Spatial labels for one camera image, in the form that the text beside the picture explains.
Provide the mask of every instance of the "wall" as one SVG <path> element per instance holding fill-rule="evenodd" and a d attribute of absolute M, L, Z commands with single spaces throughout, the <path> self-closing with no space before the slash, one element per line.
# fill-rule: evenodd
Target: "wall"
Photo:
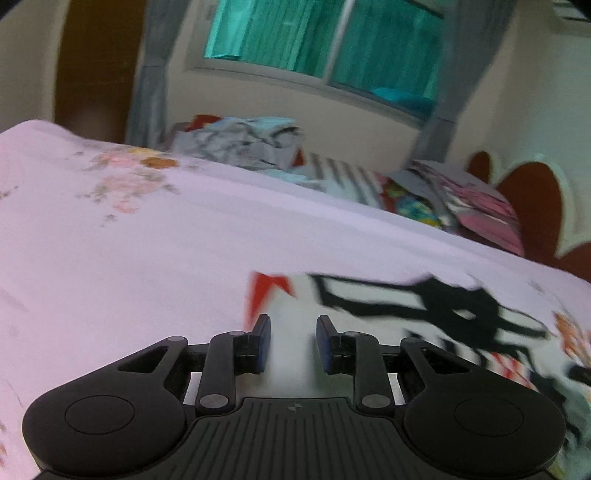
<path fill-rule="evenodd" d="M 53 117 L 53 83 L 67 0 L 22 0 L 0 21 L 0 131 Z"/>
<path fill-rule="evenodd" d="M 556 163 L 572 186 L 574 225 L 563 240 L 591 238 L 591 38 L 556 34 L 552 12 L 521 0 L 508 80 L 485 139 L 507 167 Z"/>
<path fill-rule="evenodd" d="M 199 6 L 199 0 L 191 3 L 170 63 L 169 127 L 197 113 L 288 116 L 303 127 L 305 147 L 310 151 L 378 171 L 395 170 L 404 162 L 418 134 L 416 127 L 348 103 L 237 74 L 188 71 L 186 53 Z M 463 162 L 482 146 L 510 64 L 516 26 L 514 21 L 462 116 L 448 156 L 454 162 Z"/>

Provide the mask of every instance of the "bed sheet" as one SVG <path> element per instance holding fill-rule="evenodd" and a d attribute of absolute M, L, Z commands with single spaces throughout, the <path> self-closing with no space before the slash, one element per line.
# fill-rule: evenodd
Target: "bed sheet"
<path fill-rule="evenodd" d="M 430 274 L 484 286 L 554 330 L 560 305 L 588 322 L 591 298 L 570 274 L 388 212 L 26 122 L 0 134 L 0 479 L 37 471 L 20 434 L 35 398 L 162 338 L 241 328 L 253 271 Z M 313 373 L 269 361 L 314 394 Z"/>

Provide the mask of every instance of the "window pane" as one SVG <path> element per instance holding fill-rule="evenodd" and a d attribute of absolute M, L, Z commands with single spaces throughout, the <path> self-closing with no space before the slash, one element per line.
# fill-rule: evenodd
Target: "window pane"
<path fill-rule="evenodd" d="M 357 0 L 332 84 L 427 118 L 437 95 L 443 20 L 405 0 Z"/>
<path fill-rule="evenodd" d="M 206 58 L 322 77 L 344 0 L 220 0 Z"/>

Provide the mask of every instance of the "ribbed black surface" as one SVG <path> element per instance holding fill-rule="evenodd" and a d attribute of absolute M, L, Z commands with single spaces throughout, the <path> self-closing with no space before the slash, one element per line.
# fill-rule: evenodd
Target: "ribbed black surface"
<path fill-rule="evenodd" d="M 451 480 L 403 443 L 385 419 L 343 398 L 247 398 L 227 416 L 199 420 L 158 465 L 125 480 Z M 532 479 L 551 477 L 538 474 Z M 38 480 L 61 480 L 43 473 Z"/>

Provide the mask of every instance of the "striped fabric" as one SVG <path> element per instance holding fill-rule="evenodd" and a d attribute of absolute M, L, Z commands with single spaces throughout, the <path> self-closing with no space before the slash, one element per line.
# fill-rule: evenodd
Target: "striped fabric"
<path fill-rule="evenodd" d="M 350 200 L 384 209 L 382 183 L 375 172 L 316 153 L 305 154 L 305 165 L 315 180 L 335 182 Z"/>

